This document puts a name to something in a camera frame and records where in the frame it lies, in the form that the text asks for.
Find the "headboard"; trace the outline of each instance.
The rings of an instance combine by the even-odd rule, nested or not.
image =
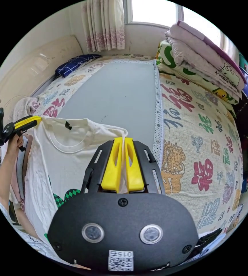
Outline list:
[[[21,98],[33,95],[55,74],[58,66],[82,54],[75,36],[68,35],[37,48],[15,64],[0,82],[4,122]]]

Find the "pink blanket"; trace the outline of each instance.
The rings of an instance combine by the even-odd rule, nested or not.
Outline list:
[[[246,80],[237,64],[198,30],[179,20],[165,36],[166,39],[172,37],[184,42],[227,77],[239,91],[244,88]]]

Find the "white wall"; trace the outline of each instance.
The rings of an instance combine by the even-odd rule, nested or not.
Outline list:
[[[28,32],[6,57],[0,67],[0,81],[18,61],[31,51],[48,42],[70,34],[72,34],[72,30],[69,20],[69,8],[60,10],[46,18]]]
[[[125,25],[125,50],[103,51],[101,55],[142,54],[154,57],[166,30],[156,26]],[[28,32],[13,48],[0,67],[0,81],[6,73],[23,57],[36,48],[63,37],[74,34],[83,53],[87,53],[85,35],[81,20],[81,2],[46,18]]]

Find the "human hand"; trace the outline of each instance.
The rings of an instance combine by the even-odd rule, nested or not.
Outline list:
[[[23,136],[20,137],[16,134],[13,138],[8,141],[8,147],[6,156],[10,159],[16,159],[19,153],[19,147],[23,145]]]

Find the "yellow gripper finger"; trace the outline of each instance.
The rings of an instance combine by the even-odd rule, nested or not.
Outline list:
[[[103,176],[101,187],[103,190],[119,193],[121,178],[122,137],[115,138],[107,167]]]
[[[125,162],[128,192],[142,191],[144,189],[144,181],[132,138],[125,138]]]
[[[22,127],[22,126],[24,126],[28,123],[31,123],[33,121],[37,121],[37,124],[38,124],[41,121],[41,117],[40,116],[32,116],[32,117],[27,118],[23,121],[20,121],[20,122],[15,124],[15,129],[18,129],[18,128],[20,128],[20,127]]]

